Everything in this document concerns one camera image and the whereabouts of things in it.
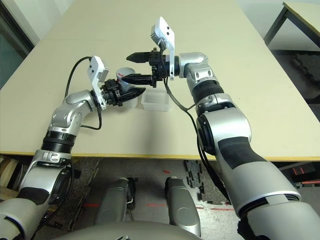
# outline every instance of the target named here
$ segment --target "black cable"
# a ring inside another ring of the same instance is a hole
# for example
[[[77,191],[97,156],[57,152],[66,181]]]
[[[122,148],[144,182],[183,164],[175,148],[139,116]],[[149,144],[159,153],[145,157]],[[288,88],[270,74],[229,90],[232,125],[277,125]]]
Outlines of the black cable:
[[[91,56],[85,56],[83,58],[80,58],[76,63],[75,65],[73,66],[71,72],[70,72],[70,75],[69,75],[69,79],[68,79],[68,82],[66,84],[66,88],[65,88],[65,94],[64,94],[64,98],[66,98],[68,96],[68,92],[69,92],[69,87],[70,87],[70,83],[71,83],[71,78],[72,78],[72,75],[74,74],[77,66],[79,65],[79,63],[81,63],[83,60],[86,60],[86,59],[89,59],[89,61],[91,61]]]
[[[209,160],[206,156],[205,151],[203,149],[201,149],[201,147],[200,147],[198,137],[196,138],[196,144],[197,144],[197,148],[198,148],[198,152],[199,152],[201,161],[202,161],[203,165],[205,166],[205,169],[207,170],[211,180],[213,181],[214,185],[219,189],[219,191],[222,193],[222,195],[230,202],[230,198],[228,196],[228,193],[227,193],[227,190],[226,190],[224,184],[222,183],[218,174],[216,173],[216,171],[213,169],[213,167],[209,163]]]
[[[80,58],[76,63],[75,65],[73,66],[71,72],[70,72],[70,75],[69,75],[69,78],[68,78],[68,82],[66,84],[66,88],[65,88],[65,94],[64,94],[64,98],[66,98],[68,96],[68,92],[69,92],[69,87],[70,87],[70,83],[71,83],[71,79],[72,79],[72,76],[77,68],[77,66],[84,60],[86,59],[89,59],[89,61],[91,61],[91,56],[85,56],[83,58]],[[81,125],[80,127],[82,128],[87,128],[87,129],[92,129],[92,130],[100,130],[101,129],[101,126],[102,126],[102,116],[101,116],[101,107],[98,106],[97,109],[96,109],[97,113],[98,113],[98,118],[99,118],[99,126],[98,127],[94,127],[94,126],[87,126],[87,125]]]
[[[98,106],[96,108],[96,111],[98,113],[98,118],[99,118],[99,126],[98,127],[93,127],[93,126],[87,126],[87,125],[81,125],[82,128],[87,128],[87,129],[92,129],[92,130],[100,130],[101,129],[101,126],[102,126],[102,116],[101,116],[101,107]]]
[[[163,71],[165,71],[165,75],[167,75],[167,71],[166,71],[166,67],[165,67],[165,62],[164,62],[164,58],[163,58],[163,50],[160,50],[160,60],[161,60],[161,66],[163,68]],[[173,95],[173,93],[171,92],[169,86],[168,86],[168,76],[166,78],[163,78],[163,83],[164,83],[164,87],[166,89],[166,92],[168,93],[168,95],[170,96],[170,98],[172,99],[172,101],[182,110],[184,111],[191,119],[195,133],[197,134],[197,148],[198,148],[198,152],[201,158],[201,161],[203,163],[203,165],[205,166],[205,169],[207,170],[213,184],[219,189],[219,191],[223,194],[223,196],[230,202],[227,190],[224,186],[224,184],[222,183],[222,181],[220,180],[219,176],[217,175],[216,171],[213,169],[213,167],[211,166],[211,164],[209,163],[209,160],[206,156],[206,153],[203,149],[201,149],[200,147],[200,143],[199,143],[199,139],[198,139],[198,129],[197,129],[197,125],[195,123],[194,118],[191,116],[191,114],[188,112],[188,110],[192,109],[195,104],[193,104],[192,106],[190,106],[189,108],[186,108],[185,106],[183,106]]]
[[[187,108],[187,111],[189,111],[190,109],[192,109],[194,106],[196,106],[195,104],[192,104],[190,107]]]
[[[70,191],[71,191],[71,189],[72,189],[72,187],[74,185],[74,178],[75,178],[74,167],[73,167],[73,164],[72,164],[72,160],[70,160],[70,169],[71,169],[71,182],[70,182],[68,191],[67,191],[64,199],[62,200],[60,205],[57,207],[57,209],[53,213],[51,213],[50,216],[48,216],[45,220],[43,220],[42,222],[39,223],[39,226],[37,227],[37,229],[36,229],[34,234],[36,234],[36,232],[38,232],[44,225],[46,225],[58,213],[58,211],[61,209],[62,205],[65,203],[65,201],[69,197]]]

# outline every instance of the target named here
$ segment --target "wall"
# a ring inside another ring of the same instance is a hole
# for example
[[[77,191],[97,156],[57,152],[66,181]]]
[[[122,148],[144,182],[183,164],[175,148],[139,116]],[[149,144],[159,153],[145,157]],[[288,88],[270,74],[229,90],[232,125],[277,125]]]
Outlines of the wall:
[[[2,1],[31,41],[37,44],[75,0]],[[266,35],[283,7],[283,0],[236,1],[262,38]],[[320,0],[290,1],[320,4]],[[319,51],[319,48],[289,20],[285,21],[269,47],[271,49]]]
[[[276,17],[283,8],[284,0],[236,0],[246,17],[263,38]],[[289,0],[290,2],[301,2],[320,4],[320,0]],[[286,20],[279,32],[271,41],[271,49],[307,50],[319,51],[303,32],[301,32],[290,20]]]
[[[45,37],[74,0],[2,0],[33,44]]]

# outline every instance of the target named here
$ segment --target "red line on floor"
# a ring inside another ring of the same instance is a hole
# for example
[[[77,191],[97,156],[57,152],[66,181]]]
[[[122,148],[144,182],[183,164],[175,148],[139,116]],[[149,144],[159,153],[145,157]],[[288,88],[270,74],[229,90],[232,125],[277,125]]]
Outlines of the red line on floor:
[[[303,184],[320,184],[320,181],[303,181]]]
[[[215,211],[234,211],[232,208],[210,208],[210,210],[215,210]]]
[[[83,207],[98,208],[100,206],[100,204],[97,204],[97,203],[85,203],[82,206]]]

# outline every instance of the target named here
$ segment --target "table leg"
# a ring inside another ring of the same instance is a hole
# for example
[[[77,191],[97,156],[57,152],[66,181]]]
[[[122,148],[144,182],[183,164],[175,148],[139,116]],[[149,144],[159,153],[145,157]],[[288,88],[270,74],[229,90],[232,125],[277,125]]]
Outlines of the table leg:
[[[296,25],[305,35],[308,36],[320,48],[320,36],[310,29],[303,21],[296,17],[292,12],[287,11],[285,16]]]
[[[268,46],[271,40],[274,38],[276,33],[279,31],[281,26],[284,24],[285,20],[287,19],[286,14],[288,12],[288,9],[284,7],[281,12],[279,13],[278,17],[275,19],[274,23],[270,27],[269,31],[266,33],[264,37],[264,42]]]

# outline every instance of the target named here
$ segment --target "metal bracket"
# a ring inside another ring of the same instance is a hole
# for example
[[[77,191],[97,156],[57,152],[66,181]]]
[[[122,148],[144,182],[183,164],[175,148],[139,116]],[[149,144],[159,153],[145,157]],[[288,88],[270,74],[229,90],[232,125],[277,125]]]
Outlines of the metal bracket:
[[[151,39],[161,50],[169,49],[169,76],[170,80],[175,77],[175,33],[161,16],[151,28]]]
[[[101,106],[102,110],[105,110],[107,108],[107,102],[102,97],[102,91],[99,88],[98,83],[104,82],[108,72],[109,68],[104,65],[101,58],[98,56],[92,56],[90,61],[90,66],[88,68],[88,76],[91,80],[93,91],[96,95],[96,98]]]

